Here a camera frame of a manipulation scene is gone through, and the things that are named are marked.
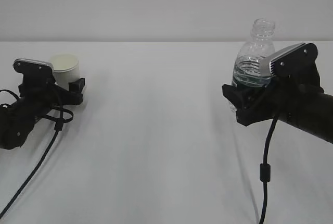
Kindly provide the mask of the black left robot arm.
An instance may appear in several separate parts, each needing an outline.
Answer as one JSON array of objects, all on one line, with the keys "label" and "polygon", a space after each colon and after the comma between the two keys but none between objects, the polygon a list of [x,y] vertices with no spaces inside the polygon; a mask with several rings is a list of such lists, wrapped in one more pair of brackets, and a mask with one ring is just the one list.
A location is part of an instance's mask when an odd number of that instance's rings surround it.
[{"label": "black left robot arm", "polygon": [[64,107],[83,102],[85,79],[79,78],[68,85],[68,90],[53,81],[19,85],[20,97],[11,105],[1,106],[1,148],[21,147],[40,119],[55,122],[56,131],[71,122],[74,114]]}]

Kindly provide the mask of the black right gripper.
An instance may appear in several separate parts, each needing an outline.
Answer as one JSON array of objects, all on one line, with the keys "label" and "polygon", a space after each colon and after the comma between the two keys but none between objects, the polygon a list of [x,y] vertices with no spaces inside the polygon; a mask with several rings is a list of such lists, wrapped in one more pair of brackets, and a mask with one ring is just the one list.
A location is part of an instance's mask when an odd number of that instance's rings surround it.
[{"label": "black right gripper", "polygon": [[275,77],[260,87],[222,85],[222,95],[236,111],[237,122],[243,126],[273,118],[298,123],[304,106],[323,94],[315,64],[285,78]]}]

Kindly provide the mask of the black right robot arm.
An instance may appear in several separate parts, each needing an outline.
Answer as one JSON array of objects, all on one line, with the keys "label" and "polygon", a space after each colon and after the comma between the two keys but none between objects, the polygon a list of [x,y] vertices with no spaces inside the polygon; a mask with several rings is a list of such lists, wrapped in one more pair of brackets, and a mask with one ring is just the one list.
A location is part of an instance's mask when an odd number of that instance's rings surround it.
[{"label": "black right robot arm", "polygon": [[224,84],[222,94],[236,108],[236,121],[243,126],[277,118],[332,142],[332,96],[320,86],[315,64],[285,78],[274,77],[262,87]]}]

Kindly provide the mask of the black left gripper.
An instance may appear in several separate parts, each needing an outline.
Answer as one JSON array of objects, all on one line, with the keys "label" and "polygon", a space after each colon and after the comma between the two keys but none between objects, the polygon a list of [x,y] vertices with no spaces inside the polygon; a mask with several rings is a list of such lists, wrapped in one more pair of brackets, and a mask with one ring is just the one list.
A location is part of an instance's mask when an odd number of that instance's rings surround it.
[{"label": "black left gripper", "polygon": [[55,84],[54,78],[23,77],[18,86],[18,116],[41,116],[54,107],[80,105],[83,102],[85,79],[68,83],[68,90]]}]

